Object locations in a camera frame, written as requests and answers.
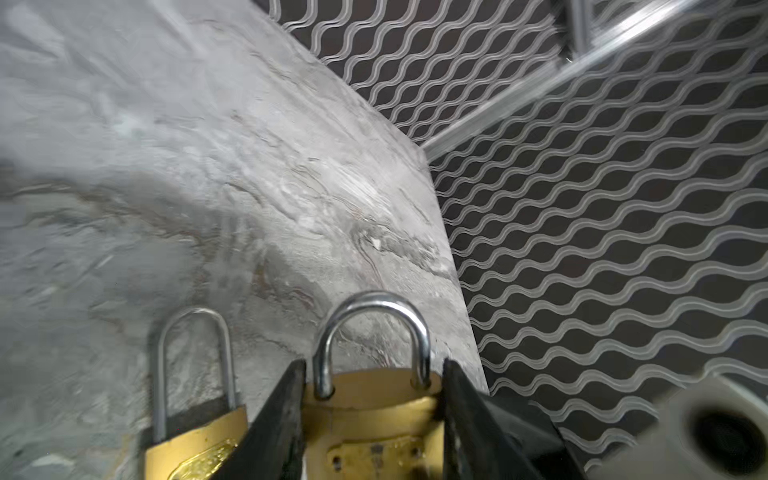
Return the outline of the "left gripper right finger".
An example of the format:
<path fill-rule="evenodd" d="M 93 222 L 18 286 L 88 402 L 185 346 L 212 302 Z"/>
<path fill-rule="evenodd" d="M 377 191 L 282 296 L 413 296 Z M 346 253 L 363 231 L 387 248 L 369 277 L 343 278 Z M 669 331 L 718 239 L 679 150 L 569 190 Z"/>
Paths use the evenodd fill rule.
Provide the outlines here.
<path fill-rule="evenodd" d="M 479 392 L 461 365 L 443 364 L 445 479 L 583 479 L 553 422 L 521 398 Z"/>

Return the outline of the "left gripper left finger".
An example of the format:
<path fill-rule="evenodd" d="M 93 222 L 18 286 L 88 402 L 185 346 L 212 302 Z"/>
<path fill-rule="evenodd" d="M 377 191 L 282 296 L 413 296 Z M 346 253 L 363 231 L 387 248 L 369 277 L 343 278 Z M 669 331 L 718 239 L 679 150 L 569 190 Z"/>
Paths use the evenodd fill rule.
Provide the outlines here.
<path fill-rule="evenodd" d="M 305 375 L 304 360 L 289 364 L 242 441 L 212 475 L 214 479 L 302 477 Z"/>

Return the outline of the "small brass padlock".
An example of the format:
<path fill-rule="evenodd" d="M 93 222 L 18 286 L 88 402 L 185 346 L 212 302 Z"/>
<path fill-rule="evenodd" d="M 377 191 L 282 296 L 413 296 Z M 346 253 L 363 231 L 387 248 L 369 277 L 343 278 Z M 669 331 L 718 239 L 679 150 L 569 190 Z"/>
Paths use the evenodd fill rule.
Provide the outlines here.
<path fill-rule="evenodd" d="M 410 335 L 408 368 L 334 374 L 332 346 L 349 320 L 383 313 Z M 344 300 L 320 328 L 312 381 L 302 403 L 309 479 L 440 479 L 444 475 L 442 378 L 431 369 L 431 339 L 418 309 L 395 293 Z"/>

